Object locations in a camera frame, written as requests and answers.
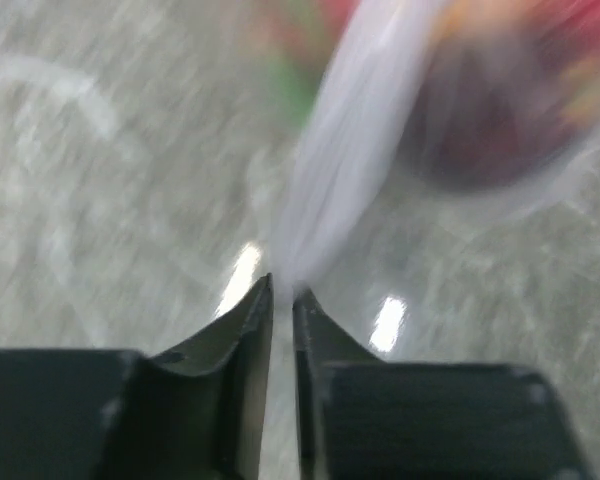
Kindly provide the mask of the clear plastic bag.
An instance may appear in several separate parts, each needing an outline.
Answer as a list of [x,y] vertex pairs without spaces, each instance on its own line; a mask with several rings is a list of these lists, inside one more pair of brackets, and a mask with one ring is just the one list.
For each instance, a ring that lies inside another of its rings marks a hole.
[[600,145],[600,1],[260,1],[253,37],[300,124],[273,227],[290,296],[381,188],[462,215],[562,198]]

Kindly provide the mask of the pink fake dragon fruit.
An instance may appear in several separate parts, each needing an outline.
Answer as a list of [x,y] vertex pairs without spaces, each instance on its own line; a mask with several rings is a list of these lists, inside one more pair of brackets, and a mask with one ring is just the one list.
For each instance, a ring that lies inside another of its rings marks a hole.
[[357,1],[257,1],[254,42],[277,100],[295,122],[308,115]]

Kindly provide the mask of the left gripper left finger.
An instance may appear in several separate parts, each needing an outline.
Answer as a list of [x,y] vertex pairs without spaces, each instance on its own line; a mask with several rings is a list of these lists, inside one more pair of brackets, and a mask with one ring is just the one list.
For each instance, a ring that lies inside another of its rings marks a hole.
[[154,356],[175,389],[175,439],[184,479],[256,479],[273,329],[273,278],[230,310]]

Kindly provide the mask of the bright red fake apple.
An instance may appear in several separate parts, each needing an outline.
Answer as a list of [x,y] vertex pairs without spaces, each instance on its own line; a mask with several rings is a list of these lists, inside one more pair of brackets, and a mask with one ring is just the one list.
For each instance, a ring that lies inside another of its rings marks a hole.
[[547,1],[543,8],[552,30],[585,51],[600,52],[600,0]]

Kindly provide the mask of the dark red fake apple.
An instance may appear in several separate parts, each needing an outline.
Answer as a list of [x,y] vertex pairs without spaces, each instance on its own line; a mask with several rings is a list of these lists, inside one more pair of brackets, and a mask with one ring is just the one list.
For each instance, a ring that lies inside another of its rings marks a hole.
[[599,57],[514,32],[454,38],[433,49],[399,158],[440,189],[496,189],[557,163],[599,124]]

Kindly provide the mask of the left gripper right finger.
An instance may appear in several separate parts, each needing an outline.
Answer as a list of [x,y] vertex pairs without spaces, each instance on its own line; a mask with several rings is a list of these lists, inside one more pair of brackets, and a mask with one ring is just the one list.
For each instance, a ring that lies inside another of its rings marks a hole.
[[296,371],[296,426],[300,477],[328,479],[320,399],[330,363],[378,363],[380,359],[339,326],[310,290],[292,306]]

